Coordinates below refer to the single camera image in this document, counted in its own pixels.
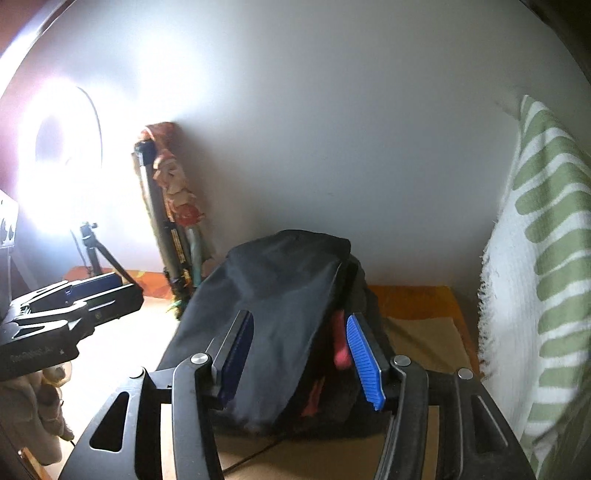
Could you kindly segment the left gloved hand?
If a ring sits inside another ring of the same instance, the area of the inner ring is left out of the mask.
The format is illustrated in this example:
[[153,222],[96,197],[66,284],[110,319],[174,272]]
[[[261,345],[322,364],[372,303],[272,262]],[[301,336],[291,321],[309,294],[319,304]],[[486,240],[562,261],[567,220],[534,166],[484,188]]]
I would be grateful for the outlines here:
[[61,387],[71,363],[1,383],[1,427],[16,450],[27,449],[43,466],[62,459],[60,441],[74,439],[63,416]]

